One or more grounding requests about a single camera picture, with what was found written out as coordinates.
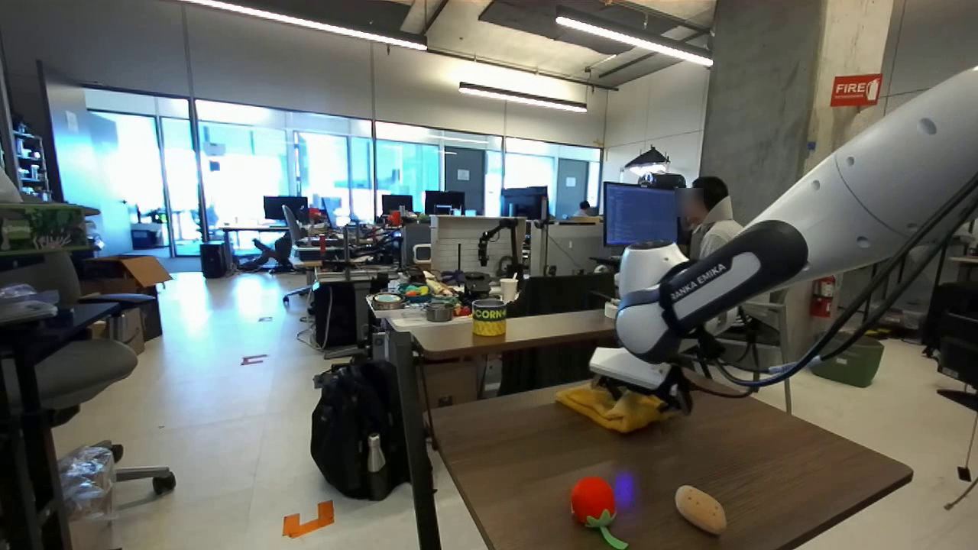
lamp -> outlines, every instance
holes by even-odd
[[[265,9],[252,9],[252,7],[224,3],[224,0],[186,0],[186,3],[197,3],[197,7],[206,7],[206,9],[221,9],[221,11],[235,11],[235,17],[252,17],[252,18],[265,18],[265,23],[278,23],[278,25],[290,25],[290,27],[309,27],[309,30],[320,30],[320,34],[338,34],[338,37],[354,37],[354,41],[369,41],[369,42],[387,42],[387,46],[400,46],[400,49],[428,49],[428,42],[416,42],[416,41],[384,37],[384,34],[369,34],[369,30],[309,23],[309,18],[292,18],[292,17],[285,17],[285,11],[265,11]]]
[[[459,82],[459,92],[462,96],[495,99],[495,101],[531,105],[531,107],[543,107],[543,110],[586,113],[585,101],[530,96],[530,92],[495,90],[495,86],[480,86],[480,82],[464,82],[464,79]]]
[[[631,159],[625,169],[627,171],[655,171],[655,169],[666,169],[669,155],[662,155],[656,146],[648,146],[641,155]]]
[[[678,46],[669,46],[669,42],[656,42],[656,41],[648,41],[648,37],[621,34],[621,30],[599,27],[599,25],[591,25],[591,23],[581,23],[581,18],[570,18],[570,17],[555,17],[555,25],[559,27],[574,27],[581,34],[593,34],[593,37],[602,37],[602,41],[627,42],[633,49],[648,49],[648,51],[656,51],[656,54],[669,54],[669,59],[678,59],[678,62],[688,62],[688,65],[713,69],[709,54],[688,51],[688,49],[678,49]]]

brown table surface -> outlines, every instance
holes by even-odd
[[[543,350],[559,341],[609,341],[613,338],[613,322],[602,308],[559,311],[559,314],[530,314],[507,317],[507,332],[501,338],[474,336],[472,322],[414,326],[409,336],[420,356],[428,360],[514,351],[514,350]]]
[[[604,476],[613,534],[644,547],[798,547],[906,487],[913,472],[757,401],[697,393],[697,411],[633,438],[555,403],[555,389],[435,414],[441,457],[488,547],[602,547],[571,523],[570,493]],[[671,496],[700,487],[732,530],[688,525]]]

bag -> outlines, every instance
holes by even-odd
[[[395,365],[354,359],[316,376],[313,460],[347,497],[381,501],[407,482]]]

cardboard box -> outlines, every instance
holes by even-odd
[[[155,258],[99,258],[83,272],[85,293],[143,293],[143,308],[124,308],[122,338],[143,350],[146,338],[161,336],[158,291],[155,284],[170,282],[169,270]]]
[[[420,365],[422,407],[468,403],[480,397],[480,368],[468,360]]]

small toy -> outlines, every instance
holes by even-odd
[[[604,547],[627,550],[631,545],[610,534],[618,515],[613,493],[602,476],[585,476],[571,488],[571,515],[577,525],[599,530]]]

